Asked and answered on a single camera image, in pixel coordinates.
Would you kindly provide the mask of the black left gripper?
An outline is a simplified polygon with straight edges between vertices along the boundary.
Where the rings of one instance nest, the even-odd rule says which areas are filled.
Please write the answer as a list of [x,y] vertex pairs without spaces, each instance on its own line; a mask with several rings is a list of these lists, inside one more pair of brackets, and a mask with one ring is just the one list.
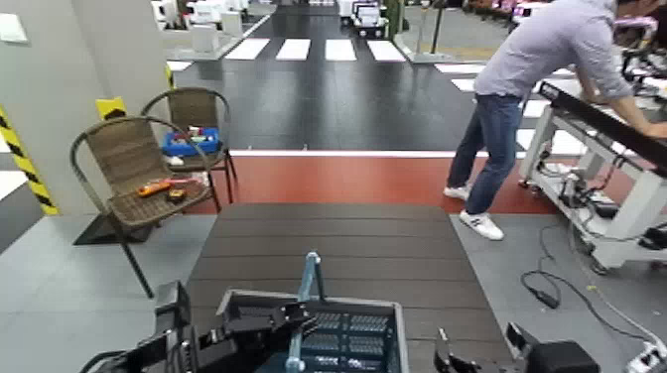
[[251,345],[262,332],[263,350],[288,350],[297,334],[308,337],[318,328],[304,303],[232,305],[225,317],[199,336],[198,372],[250,373],[256,370]]

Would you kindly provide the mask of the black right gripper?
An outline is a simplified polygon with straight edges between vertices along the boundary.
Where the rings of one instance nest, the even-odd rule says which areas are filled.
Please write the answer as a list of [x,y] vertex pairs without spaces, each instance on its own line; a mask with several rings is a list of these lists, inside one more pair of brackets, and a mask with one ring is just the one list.
[[[538,340],[526,329],[515,322],[509,322],[505,328],[505,337],[518,352],[519,359],[525,359]],[[525,365],[517,362],[474,361],[450,354],[450,340],[442,327],[438,328],[434,367],[438,373],[449,373],[452,368],[457,373],[524,373]]]

